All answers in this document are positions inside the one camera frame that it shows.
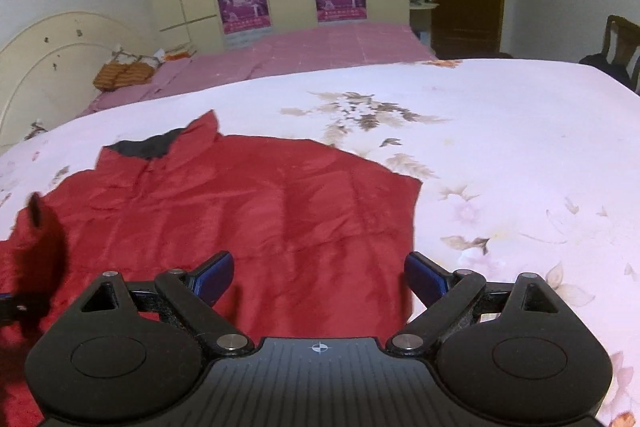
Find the shelf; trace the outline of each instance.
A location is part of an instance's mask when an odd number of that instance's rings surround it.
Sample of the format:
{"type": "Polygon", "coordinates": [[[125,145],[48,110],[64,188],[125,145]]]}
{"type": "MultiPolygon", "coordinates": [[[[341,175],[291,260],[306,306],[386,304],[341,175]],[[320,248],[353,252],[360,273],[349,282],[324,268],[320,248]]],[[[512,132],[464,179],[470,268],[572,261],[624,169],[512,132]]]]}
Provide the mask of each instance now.
{"type": "Polygon", "coordinates": [[[421,4],[409,4],[409,10],[433,10],[438,7],[436,2],[423,2],[421,4]]]}

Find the crosshair marking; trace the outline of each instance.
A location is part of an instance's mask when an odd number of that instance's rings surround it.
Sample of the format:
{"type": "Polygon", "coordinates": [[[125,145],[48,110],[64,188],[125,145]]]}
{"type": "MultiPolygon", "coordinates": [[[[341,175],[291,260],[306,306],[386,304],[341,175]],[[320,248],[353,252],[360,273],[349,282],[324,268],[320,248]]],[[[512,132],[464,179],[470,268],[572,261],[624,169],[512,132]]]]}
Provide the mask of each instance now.
{"type": "Polygon", "coordinates": [[[322,342],[318,342],[317,344],[311,346],[309,349],[313,349],[316,353],[324,353],[327,349],[331,349],[331,347],[323,344],[322,342]]]}

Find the red jacket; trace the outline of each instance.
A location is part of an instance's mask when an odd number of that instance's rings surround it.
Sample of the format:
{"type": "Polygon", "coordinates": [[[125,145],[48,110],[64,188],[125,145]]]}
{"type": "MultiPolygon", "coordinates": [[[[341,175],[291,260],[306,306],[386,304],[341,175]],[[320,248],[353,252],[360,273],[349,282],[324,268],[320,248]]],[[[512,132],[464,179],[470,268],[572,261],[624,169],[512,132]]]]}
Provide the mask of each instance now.
{"type": "MultiPolygon", "coordinates": [[[[222,136],[209,112],[166,156],[103,149],[95,170],[44,198],[70,251],[48,318],[104,270],[149,280],[228,250],[235,280],[215,309],[254,341],[384,342],[410,315],[401,275],[419,190],[414,178],[311,140],[222,136]]],[[[0,243],[0,259],[11,243],[0,243]]]]}

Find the metal screw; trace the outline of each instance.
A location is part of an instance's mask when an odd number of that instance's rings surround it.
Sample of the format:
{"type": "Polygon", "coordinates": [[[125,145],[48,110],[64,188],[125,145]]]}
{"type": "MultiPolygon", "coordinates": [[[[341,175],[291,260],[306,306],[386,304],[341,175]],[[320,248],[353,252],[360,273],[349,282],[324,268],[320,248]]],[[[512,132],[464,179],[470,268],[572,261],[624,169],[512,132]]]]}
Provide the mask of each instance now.
{"type": "Polygon", "coordinates": [[[236,349],[242,349],[246,346],[249,343],[249,340],[244,335],[228,333],[227,335],[222,335],[216,342],[220,347],[222,347],[222,349],[235,351],[236,349]]]}
{"type": "Polygon", "coordinates": [[[418,349],[422,344],[424,344],[424,341],[418,335],[403,333],[401,335],[394,336],[391,343],[398,349],[409,351],[411,349],[418,349]]]}

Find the floral bedspread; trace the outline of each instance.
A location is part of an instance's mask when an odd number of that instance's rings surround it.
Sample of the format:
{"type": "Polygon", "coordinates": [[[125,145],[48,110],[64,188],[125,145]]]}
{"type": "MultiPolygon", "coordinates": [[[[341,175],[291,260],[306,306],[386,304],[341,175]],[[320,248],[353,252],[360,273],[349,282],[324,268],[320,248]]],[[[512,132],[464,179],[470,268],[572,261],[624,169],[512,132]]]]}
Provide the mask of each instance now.
{"type": "Polygon", "coordinates": [[[117,107],[0,158],[0,238],[30,191],[93,168],[102,145],[184,126],[211,108],[225,134],[319,140],[420,178],[416,250],[491,280],[546,277],[610,353],[614,381],[599,419],[630,427],[640,417],[640,98],[625,87],[575,64],[436,61],[260,78],[117,107]]]}

